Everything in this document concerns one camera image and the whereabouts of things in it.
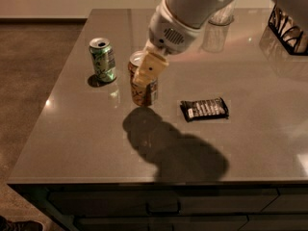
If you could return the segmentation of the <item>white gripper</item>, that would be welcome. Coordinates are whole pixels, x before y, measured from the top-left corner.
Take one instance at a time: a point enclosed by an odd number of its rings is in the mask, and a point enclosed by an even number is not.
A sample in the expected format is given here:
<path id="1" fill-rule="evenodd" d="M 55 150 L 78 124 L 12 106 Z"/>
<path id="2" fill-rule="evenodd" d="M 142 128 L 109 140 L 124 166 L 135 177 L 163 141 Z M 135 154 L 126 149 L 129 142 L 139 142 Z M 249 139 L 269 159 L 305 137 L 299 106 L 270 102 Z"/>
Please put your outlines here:
<path id="1" fill-rule="evenodd" d="M 167 55 L 186 51 L 200 32 L 200 28 L 194 29 L 180 22 L 168 9 L 166 0 L 162 0 L 151 17 L 148 40 L 133 83 L 145 88 L 156 80 L 168 67 Z"/>

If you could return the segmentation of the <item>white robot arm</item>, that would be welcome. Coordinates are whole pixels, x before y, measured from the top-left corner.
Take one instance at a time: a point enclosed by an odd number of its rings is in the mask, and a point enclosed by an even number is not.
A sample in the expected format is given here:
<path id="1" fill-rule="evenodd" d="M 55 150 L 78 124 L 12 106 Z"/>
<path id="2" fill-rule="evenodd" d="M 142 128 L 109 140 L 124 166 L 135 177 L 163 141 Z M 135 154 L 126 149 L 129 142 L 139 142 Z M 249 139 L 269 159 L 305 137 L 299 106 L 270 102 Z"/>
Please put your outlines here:
<path id="1" fill-rule="evenodd" d="M 141 65 L 133 82 L 145 87 L 168 66 L 167 56 L 186 51 L 212 14 L 233 0 L 162 0 L 148 27 Z M 308 0 L 271 0 L 299 27 L 308 30 Z"/>

